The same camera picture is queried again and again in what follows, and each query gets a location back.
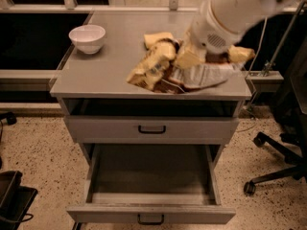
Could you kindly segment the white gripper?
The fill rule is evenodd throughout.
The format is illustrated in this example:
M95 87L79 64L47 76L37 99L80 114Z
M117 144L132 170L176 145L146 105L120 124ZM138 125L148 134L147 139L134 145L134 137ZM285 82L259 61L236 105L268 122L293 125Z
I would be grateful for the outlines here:
M225 29L218 21L211 8L211 1L204 1L193 18L190 40L199 49L206 49L210 54L223 54L228 48L239 42L243 35Z

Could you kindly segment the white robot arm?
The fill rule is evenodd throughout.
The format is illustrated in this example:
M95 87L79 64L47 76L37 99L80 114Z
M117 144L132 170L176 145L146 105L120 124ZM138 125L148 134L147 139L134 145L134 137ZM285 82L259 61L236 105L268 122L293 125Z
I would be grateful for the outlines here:
M189 29L199 49L221 54L254 25L280 13L295 0L204 0Z

